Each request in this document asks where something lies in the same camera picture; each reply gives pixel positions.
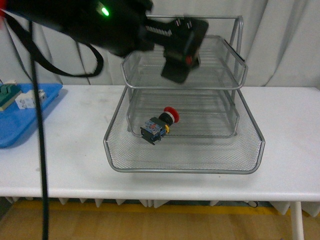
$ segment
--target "blue tray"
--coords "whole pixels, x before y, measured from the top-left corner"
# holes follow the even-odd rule
[[[18,84],[23,93],[33,89],[32,84]],[[58,96],[61,84],[39,84],[39,89],[46,93],[46,100],[42,103],[42,111]],[[28,127],[37,119],[34,108],[19,109],[13,102],[6,110],[0,112],[0,148],[14,144]]]

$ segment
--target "wooden floor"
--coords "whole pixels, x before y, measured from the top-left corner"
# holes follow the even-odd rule
[[[290,240],[290,215],[271,207],[174,206],[71,202],[50,204],[50,240]],[[320,240],[320,217],[303,214],[305,240]],[[40,240],[38,201],[13,205],[0,240]]]

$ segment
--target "yellow terminal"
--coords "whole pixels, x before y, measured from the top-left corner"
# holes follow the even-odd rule
[[[170,132],[170,127],[168,125],[165,125],[165,132],[168,134]]]

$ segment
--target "green led light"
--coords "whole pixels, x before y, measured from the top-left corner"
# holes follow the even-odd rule
[[[103,12],[103,14],[105,15],[105,16],[109,16],[109,11],[105,8],[105,7],[103,7],[102,9],[101,9],[101,11]]]

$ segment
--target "lower mesh tray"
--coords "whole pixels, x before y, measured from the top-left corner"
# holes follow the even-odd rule
[[[140,127],[167,106],[178,111],[180,120],[166,138],[229,138],[236,133],[239,114],[223,90],[136,89],[127,111],[129,130],[141,137]]]
[[[167,137],[150,144],[128,128],[124,90],[104,137],[110,166],[118,172],[251,174],[261,162],[264,138],[238,90],[236,135],[229,138]]]

